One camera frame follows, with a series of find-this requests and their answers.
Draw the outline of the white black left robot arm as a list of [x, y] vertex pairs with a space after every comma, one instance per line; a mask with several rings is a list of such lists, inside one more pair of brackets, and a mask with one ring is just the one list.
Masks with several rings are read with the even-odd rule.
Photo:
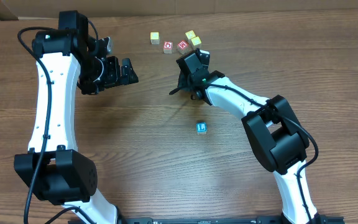
[[35, 58], [39, 89], [32, 137], [14, 170], [36, 197], [82, 223], [124, 223], [119, 209], [98, 190], [95, 163], [78, 151], [75, 95], [97, 95], [139, 81], [128, 58], [112, 55], [112, 40], [90, 35], [93, 23], [78, 11], [62, 11], [58, 27], [36, 27], [26, 50]]

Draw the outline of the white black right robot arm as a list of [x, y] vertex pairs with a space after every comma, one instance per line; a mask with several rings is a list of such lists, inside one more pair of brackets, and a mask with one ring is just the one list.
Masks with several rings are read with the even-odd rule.
[[287, 223], [316, 223], [305, 169], [309, 146], [316, 141], [300, 124], [289, 102], [282, 96], [266, 98], [235, 85], [225, 74], [209, 72], [210, 54], [195, 49], [177, 59], [178, 86], [171, 91], [189, 91], [193, 99], [203, 100], [239, 118], [252, 152], [260, 165], [275, 176], [282, 198], [282, 217]]

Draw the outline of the blue L wooden block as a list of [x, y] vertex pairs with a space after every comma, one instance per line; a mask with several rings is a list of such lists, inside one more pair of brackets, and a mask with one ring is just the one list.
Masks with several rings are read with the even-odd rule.
[[196, 124], [197, 134], [206, 134], [208, 132], [208, 127], [205, 122]]

